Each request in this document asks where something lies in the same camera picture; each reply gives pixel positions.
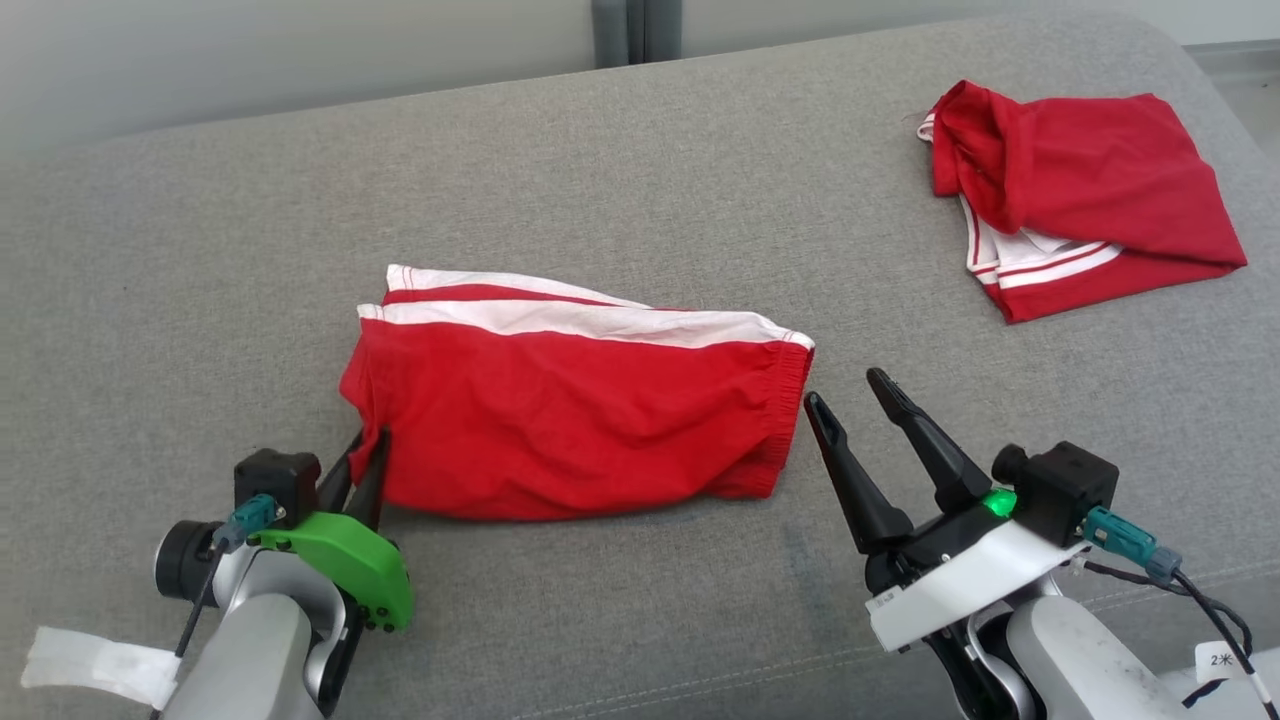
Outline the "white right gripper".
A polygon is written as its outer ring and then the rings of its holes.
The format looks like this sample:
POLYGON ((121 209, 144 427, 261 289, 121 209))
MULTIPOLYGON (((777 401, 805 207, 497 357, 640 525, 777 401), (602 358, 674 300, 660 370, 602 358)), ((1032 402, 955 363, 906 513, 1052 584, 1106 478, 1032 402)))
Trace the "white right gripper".
POLYGON ((805 395, 803 406, 845 521, 867 556, 867 611, 883 651, 951 626, 1084 551, 1078 538, 1056 544, 1011 519, 1007 509, 982 501, 993 483, 960 446, 887 372, 868 369, 867 383, 908 438, 945 512, 914 530, 867 474, 820 395, 805 395))

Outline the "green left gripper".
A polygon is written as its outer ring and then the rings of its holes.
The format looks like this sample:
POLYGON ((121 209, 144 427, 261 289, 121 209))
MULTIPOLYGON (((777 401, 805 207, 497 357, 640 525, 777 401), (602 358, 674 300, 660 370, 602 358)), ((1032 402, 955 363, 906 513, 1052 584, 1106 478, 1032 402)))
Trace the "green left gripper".
POLYGON ((387 632, 403 632, 413 618, 413 591, 401 551, 378 534, 384 506, 390 430, 381 428, 355 492, 351 455, 358 430, 317 483, 317 510, 292 529, 253 536, 265 550, 292 553, 349 594, 387 632), (346 506, 346 515, 342 512, 346 506))

